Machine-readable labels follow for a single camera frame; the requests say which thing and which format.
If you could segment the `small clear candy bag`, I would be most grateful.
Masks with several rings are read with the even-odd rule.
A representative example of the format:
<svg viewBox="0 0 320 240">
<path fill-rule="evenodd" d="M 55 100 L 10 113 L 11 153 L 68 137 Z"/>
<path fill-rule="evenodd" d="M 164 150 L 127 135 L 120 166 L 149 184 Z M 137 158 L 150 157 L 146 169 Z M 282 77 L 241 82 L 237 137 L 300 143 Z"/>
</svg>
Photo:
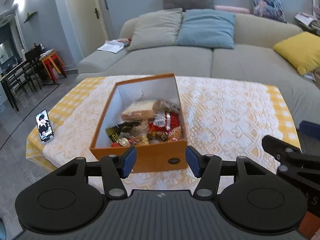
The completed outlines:
<svg viewBox="0 0 320 240">
<path fill-rule="evenodd" d="M 111 137 L 111 147 L 130 147 L 137 144 L 137 141 L 134 137 Z"/>
</svg>

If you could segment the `black dining table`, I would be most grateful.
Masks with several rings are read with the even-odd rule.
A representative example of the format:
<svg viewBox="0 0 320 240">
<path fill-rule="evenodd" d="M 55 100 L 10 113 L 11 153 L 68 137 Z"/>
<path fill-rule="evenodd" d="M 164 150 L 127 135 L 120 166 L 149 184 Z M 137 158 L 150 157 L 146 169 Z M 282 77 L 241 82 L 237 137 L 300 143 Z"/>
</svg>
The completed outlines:
<svg viewBox="0 0 320 240">
<path fill-rule="evenodd" d="M 42 89 L 39 76 L 41 51 L 41 45 L 39 44 L 36 46 L 34 44 L 33 48 L 25 53 L 25 61 L 12 68 L 12 70 L 1 77 L 1 85 L 4 89 L 7 99 L 11 107 L 17 112 L 19 111 L 19 107 L 15 97 L 16 90 L 21 90 L 25 96 L 29 98 L 25 84 L 28 85 L 32 92 L 37 91 L 35 82 L 37 83 L 39 89 Z"/>
</svg>

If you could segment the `magazines pile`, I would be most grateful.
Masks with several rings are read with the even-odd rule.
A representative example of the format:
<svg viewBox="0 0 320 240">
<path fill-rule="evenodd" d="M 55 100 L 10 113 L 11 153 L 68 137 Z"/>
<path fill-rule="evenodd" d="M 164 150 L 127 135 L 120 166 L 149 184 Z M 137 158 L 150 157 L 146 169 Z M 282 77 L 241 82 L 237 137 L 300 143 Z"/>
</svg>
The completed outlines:
<svg viewBox="0 0 320 240">
<path fill-rule="evenodd" d="M 295 15 L 298 25 L 304 30 L 319 36 L 319 0 L 312 0 L 312 14 L 298 12 Z"/>
</svg>

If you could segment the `red spicy snack packet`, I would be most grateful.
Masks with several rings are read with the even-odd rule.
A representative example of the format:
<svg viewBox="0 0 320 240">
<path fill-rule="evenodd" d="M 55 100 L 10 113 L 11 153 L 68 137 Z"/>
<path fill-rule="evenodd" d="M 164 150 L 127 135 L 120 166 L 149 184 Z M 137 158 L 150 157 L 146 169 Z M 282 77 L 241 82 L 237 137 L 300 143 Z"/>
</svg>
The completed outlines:
<svg viewBox="0 0 320 240">
<path fill-rule="evenodd" d="M 158 111 L 155 116 L 148 120 L 149 140 L 159 142 L 179 141 L 182 139 L 180 116 L 175 112 Z"/>
</svg>

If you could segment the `floral patterned cushion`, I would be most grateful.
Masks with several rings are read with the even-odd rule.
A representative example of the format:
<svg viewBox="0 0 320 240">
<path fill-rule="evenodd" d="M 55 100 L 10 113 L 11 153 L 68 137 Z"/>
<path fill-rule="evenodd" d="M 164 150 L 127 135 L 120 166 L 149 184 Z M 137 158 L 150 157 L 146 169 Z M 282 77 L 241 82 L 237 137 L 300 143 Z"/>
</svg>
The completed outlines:
<svg viewBox="0 0 320 240">
<path fill-rule="evenodd" d="M 252 0 L 253 15 L 287 23 L 281 0 Z"/>
</svg>

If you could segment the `blue cushion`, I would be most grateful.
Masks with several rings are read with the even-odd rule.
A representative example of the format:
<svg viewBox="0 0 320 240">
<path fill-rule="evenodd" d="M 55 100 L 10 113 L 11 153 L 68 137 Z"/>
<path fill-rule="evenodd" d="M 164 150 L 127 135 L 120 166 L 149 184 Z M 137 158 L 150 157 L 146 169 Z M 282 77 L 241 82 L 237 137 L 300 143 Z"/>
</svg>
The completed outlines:
<svg viewBox="0 0 320 240">
<path fill-rule="evenodd" d="M 235 14 L 214 9 L 187 10 L 178 34 L 178 46 L 234 49 Z"/>
</svg>

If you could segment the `red stool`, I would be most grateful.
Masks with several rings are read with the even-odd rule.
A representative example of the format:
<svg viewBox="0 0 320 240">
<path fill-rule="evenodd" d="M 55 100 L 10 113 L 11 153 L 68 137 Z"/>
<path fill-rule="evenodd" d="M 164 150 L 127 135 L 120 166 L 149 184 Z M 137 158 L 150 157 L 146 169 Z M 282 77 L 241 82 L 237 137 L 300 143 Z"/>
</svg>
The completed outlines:
<svg viewBox="0 0 320 240">
<path fill-rule="evenodd" d="M 65 64 L 54 49 L 48 50 L 45 53 L 41 54 L 40 61 L 42 62 L 45 70 L 47 71 L 50 79 L 54 84 L 56 84 L 57 82 L 55 73 L 67 77 L 66 71 L 64 69 Z"/>
</svg>

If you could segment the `dark grey cushion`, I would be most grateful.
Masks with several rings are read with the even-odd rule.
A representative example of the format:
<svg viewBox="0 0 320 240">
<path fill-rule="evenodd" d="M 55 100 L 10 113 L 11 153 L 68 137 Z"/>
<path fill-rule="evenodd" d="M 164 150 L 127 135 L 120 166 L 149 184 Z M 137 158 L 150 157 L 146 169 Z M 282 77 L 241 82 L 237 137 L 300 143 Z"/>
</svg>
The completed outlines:
<svg viewBox="0 0 320 240">
<path fill-rule="evenodd" d="M 163 0 L 163 9 L 214 9 L 214 0 Z"/>
</svg>

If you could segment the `white door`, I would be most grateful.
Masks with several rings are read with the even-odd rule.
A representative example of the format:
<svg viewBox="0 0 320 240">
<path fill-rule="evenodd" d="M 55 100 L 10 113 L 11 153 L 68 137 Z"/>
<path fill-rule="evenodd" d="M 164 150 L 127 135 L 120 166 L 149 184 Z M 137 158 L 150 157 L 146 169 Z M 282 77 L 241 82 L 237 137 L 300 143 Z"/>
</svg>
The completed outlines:
<svg viewBox="0 0 320 240">
<path fill-rule="evenodd" d="M 61 25 L 76 64 L 109 38 L 103 0 L 55 0 Z"/>
</svg>

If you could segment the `grey sofa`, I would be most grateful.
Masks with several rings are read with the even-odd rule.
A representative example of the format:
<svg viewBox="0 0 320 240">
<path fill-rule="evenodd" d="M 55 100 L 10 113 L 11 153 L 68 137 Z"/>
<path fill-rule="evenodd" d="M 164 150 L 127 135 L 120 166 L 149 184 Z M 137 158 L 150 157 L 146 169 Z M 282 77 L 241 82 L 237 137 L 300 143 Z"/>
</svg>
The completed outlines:
<svg viewBox="0 0 320 240">
<path fill-rule="evenodd" d="M 80 61 L 77 81 L 115 75 L 213 77 L 257 82 L 279 88 L 295 125 L 319 123 L 319 88 L 298 74 L 273 45 L 302 30 L 290 23 L 236 14 L 234 49 L 167 46 L 114 54 L 97 50 Z"/>
</svg>

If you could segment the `orange cardboard box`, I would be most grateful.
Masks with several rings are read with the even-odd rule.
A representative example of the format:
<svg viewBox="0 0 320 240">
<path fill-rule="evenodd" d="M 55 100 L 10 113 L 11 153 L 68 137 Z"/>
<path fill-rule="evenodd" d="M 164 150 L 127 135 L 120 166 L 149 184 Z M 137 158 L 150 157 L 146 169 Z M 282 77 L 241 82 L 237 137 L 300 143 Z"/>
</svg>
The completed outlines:
<svg viewBox="0 0 320 240">
<path fill-rule="evenodd" d="M 122 124 L 123 111 L 135 101 L 167 99 L 180 106 L 180 124 L 182 139 L 179 141 L 166 141 L 147 146 L 133 145 L 137 150 L 137 161 L 133 167 L 135 173 L 163 172 L 183 170 L 187 168 L 185 149 L 185 125 L 178 92 L 177 81 L 174 74 L 156 75 L 121 81 L 114 85 L 111 95 L 103 109 L 94 137 L 89 147 L 93 155 L 100 160 L 110 154 L 121 155 L 129 147 L 111 147 L 112 141 L 106 134 L 109 127 Z M 136 120 L 138 126 L 148 128 L 148 120 Z M 121 133 L 121 137 L 132 137 L 130 133 Z"/>
</svg>

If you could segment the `papers on sofa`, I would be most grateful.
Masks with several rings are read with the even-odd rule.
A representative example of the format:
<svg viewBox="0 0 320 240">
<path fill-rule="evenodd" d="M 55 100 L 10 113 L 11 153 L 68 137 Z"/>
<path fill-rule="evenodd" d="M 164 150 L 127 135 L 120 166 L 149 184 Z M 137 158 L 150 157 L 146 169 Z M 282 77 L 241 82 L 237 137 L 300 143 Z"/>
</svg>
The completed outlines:
<svg viewBox="0 0 320 240">
<path fill-rule="evenodd" d="M 123 50 L 125 47 L 129 46 L 131 43 L 131 40 L 127 38 L 120 38 L 117 40 L 110 40 L 110 41 L 105 41 L 105 43 L 97 48 L 99 51 L 107 51 L 111 53 L 118 53 L 121 50 Z"/>
</svg>

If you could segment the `smartphone on stand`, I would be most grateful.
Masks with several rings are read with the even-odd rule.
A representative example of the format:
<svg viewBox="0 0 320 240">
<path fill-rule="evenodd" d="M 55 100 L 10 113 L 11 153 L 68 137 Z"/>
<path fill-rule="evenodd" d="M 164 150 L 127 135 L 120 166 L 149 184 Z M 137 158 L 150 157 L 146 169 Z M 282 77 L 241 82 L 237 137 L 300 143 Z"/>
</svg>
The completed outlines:
<svg viewBox="0 0 320 240">
<path fill-rule="evenodd" d="M 42 143 L 47 143 L 54 139 L 54 132 L 49 120 L 49 115 L 46 109 L 35 116 L 37 130 Z"/>
</svg>

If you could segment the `pink blanket roll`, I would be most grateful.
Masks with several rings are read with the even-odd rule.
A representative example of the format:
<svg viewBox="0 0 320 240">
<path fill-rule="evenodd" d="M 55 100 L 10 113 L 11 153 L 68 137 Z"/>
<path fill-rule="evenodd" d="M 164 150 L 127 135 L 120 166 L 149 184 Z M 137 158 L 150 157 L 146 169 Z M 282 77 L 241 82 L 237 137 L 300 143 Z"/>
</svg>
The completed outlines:
<svg viewBox="0 0 320 240">
<path fill-rule="evenodd" d="M 233 7 L 233 6 L 227 6 L 227 5 L 215 5 L 215 10 L 219 11 L 226 11 L 231 13 L 238 13 L 238 14 L 250 14 L 250 10 L 243 7 Z"/>
</svg>

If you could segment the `clear bag yellow chips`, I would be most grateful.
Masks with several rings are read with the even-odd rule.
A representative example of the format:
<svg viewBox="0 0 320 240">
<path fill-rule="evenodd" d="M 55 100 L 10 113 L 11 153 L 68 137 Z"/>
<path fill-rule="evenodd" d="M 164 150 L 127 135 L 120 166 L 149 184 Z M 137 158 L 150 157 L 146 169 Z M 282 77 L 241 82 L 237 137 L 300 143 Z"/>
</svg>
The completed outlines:
<svg viewBox="0 0 320 240">
<path fill-rule="evenodd" d="M 131 135 L 135 140 L 137 146 L 147 146 L 152 144 L 159 144 L 160 141 L 156 139 L 148 139 L 148 128 L 146 126 L 135 126 L 131 129 Z"/>
</svg>

